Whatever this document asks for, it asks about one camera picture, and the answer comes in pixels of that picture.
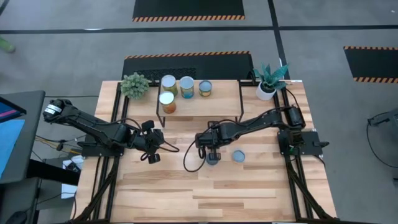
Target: gray floor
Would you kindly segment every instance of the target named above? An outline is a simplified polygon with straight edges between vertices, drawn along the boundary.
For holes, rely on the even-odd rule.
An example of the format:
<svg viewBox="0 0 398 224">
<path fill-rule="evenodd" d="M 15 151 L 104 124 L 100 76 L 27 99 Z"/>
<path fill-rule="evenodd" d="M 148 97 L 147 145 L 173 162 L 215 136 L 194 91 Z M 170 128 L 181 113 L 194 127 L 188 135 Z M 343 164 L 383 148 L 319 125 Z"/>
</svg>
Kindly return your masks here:
<svg viewBox="0 0 398 224">
<path fill-rule="evenodd" d="M 274 0 L 280 26 L 398 24 L 396 0 Z M 270 26 L 267 1 L 244 0 L 245 21 L 131 22 L 130 0 L 10 0 L 0 30 L 127 27 Z M 398 85 L 353 81 L 343 46 L 398 47 L 397 30 L 282 31 L 292 79 L 302 79 L 315 126 L 324 141 L 326 171 L 338 216 L 344 220 L 396 223 L 398 189 L 393 169 L 381 164 L 366 140 L 366 119 L 397 107 Z M 273 31 L 163 32 L 127 34 L 14 34 L 4 38 L 17 52 L 0 52 L 0 93 L 45 90 L 48 95 L 97 95 L 103 80 L 122 75 L 123 58 L 164 54 L 250 50 L 255 67 L 278 66 Z M 72 99 L 94 113 L 96 98 Z M 372 128 L 377 153 L 398 166 L 397 138 L 388 125 Z M 39 135 L 60 139 L 81 133 L 40 122 Z M 42 158 L 59 156 L 35 144 Z M 45 210 L 39 223 L 65 221 L 70 205 Z"/>
</svg>

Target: tin can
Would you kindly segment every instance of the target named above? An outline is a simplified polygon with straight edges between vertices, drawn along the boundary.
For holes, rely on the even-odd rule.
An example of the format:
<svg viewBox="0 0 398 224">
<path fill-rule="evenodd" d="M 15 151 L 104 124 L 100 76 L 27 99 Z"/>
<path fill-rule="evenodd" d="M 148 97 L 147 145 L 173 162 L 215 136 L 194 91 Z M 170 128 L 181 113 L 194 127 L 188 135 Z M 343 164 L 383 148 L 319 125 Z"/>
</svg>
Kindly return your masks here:
<svg viewBox="0 0 398 224">
<path fill-rule="evenodd" d="M 173 113 L 177 109 L 177 105 L 174 102 L 174 94 L 170 91 L 165 91 L 159 96 L 160 104 L 164 113 Z"/>
<path fill-rule="evenodd" d="M 178 89 L 177 89 L 177 83 L 175 81 L 175 77 L 172 75 L 165 75 L 162 78 L 162 86 L 164 91 L 170 91 L 174 94 L 174 96 L 177 96 L 178 94 Z"/>
<path fill-rule="evenodd" d="M 181 95 L 185 99 L 189 99 L 193 97 L 193 78 L 192 77 L 182 77 L 180 79 L 180 89 L 181 89 Z"/>
<path fill-rule="evenodd" d="M 212 84 L 209 80 L 203 80 L 199 83 L 199 94 L 203 97 L 211 95 Z"/>
</svg>

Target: orange and black stripe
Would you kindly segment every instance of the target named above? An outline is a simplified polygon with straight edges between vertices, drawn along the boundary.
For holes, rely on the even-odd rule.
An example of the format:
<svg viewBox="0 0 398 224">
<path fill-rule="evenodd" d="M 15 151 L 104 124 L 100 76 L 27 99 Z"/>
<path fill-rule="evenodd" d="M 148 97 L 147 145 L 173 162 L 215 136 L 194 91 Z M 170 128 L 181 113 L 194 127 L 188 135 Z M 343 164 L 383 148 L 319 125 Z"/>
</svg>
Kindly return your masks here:
<svg viewBox="0 0 398 224">
<path fill-rule="evenodd" d="M 231 54 L 250 54 L 248 50 L 230 51 L 230 52 L 200 52 L 200 53 L 179 53 L 179 54 L 155 54 L 155 55 L 129 55 L 124 59 L 131 58 L 154 58 L 154 57 L 186 57 L 186 56 L 202 56 L 202 55 L 231 55 Z"/>
<path fill-rule="evenodd" d="M 398 83 L 398 78 L 355 77 L 354 81 L 370 83 Z"/>
<path fill-rule="evenodd" d="M 156 17 L 133 17 L 133 22 L 174 22 L 174 21 L 222 21 L 222 20 L 244 20 L 242 15 L 224 16 L 156 16 Z"/>
<path fill-rule="evenodd" d="M 398 50 L 398 47 L 358 47 L 358 46 L 344 46 L 344 50 L 357 49 L 357 50 Z"/>
</svg>

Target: wooden table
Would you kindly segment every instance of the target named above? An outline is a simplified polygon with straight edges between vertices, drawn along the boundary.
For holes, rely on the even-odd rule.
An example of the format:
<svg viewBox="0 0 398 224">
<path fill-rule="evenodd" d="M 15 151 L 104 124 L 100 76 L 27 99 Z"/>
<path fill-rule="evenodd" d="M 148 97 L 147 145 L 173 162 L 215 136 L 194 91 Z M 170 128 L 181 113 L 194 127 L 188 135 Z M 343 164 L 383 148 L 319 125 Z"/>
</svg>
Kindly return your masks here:
<svg viewBox="0 0 398 224">
<path fill-rule="evenodd" d="M 96 117 L 106 121 L 111 119 L 117 83 L 117 81 L 103 82 Z M 307 124 L 306 128 L 314 128 L 303 83 L 289 83 L 291 85 L 288 89 L 297 97 Z M 143 100 L 131 100 L 127 117 L 138 122 L 152 119 L 156 128 L 161 128 L 155 115 L 155 105 L 151 103 L 148 106 L 147 103 L 153 100 L 156 95 L 154 92 L 157 93 L 156 87 L 152 87 Z M 257 98 L 256 87 L 244 86 L 242 94 L 243 121 L 275 107 L 272 100 L 261 101 Z M 121 117 L 122 107 L 123 100 L 120 101 L 118 118 Z M 161 161 L 156 164 L 141 162 L 142 152 L 126 149 L 120 160 L 111 222 L 295 220 L 285 162 L 279 153 L 276 128 L 247 134 L 229 146 L 222 147 L 220 149 L 222 160 L 216 166 L 205 164 L 196 173 L 184 170 L 182 159 L 195 133 L 204 131 L 207 121 L 220 119 L 223 118 L 168 117 L 167 125 L 162 129 L 165 140 L 176 145 L 181 151 L 171 153 L 158 150 Z M 246 160 L 243 163 L 231 160 L 231 153 L 236 149 L 245 152 Z M 335 216 L 323 164 L 313 156 L 302 156 L 302 160 L 309 191 L 326 212 Z M 77 214 L 81 213 L 90 202 L 96 161 L 97 158 L 92 157 L 87 158 L 84 163 L 76 194 Z M 197 150 L 192 148 L 187 156 L 187 167 L 196 169 L 200 163 Z M 303 197 L 299 189 L 297 192 L 304 217 Z M 104 217 L 106 199 L 107 193 L 103 197 L 99 217 Z"/>
</svg>

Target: small green plant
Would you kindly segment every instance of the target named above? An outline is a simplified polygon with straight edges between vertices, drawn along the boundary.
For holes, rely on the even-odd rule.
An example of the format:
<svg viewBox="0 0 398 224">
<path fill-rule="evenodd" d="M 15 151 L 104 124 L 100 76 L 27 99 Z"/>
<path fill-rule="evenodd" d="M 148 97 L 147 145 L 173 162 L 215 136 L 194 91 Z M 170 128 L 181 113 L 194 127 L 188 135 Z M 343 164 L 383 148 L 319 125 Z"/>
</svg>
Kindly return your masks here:
<svg viewBox="0 0 398 224">
<path fill-rule="evenodd" d="M 271 68 L 269 64 L 267 67 L 264 64 L 262 64 L 261 68 L 264 74 L 259 73 L 257 69 L 254 69 L 254 73 L 256 74 L 256 77 L 261 79 L 263 90 L 267 91 L 280 90 L 286 86 L 285 82 L 280 82 L 279 80 L 282 79 L 286 74 L 287 67 L 288 65 L 282 66 L 278 68 L 273 74 L 271 74 Z"/>
<path fill-rule="evenodd" d="M 144 96 L 144 93 L 149 90 L 149 81 L 143 75 L 138 75 L 134 72 L 133 75 L 124 76 L 121 84 L 121 91 L 123 95 L 130 99 L 139 100 Z"/>
</svg>

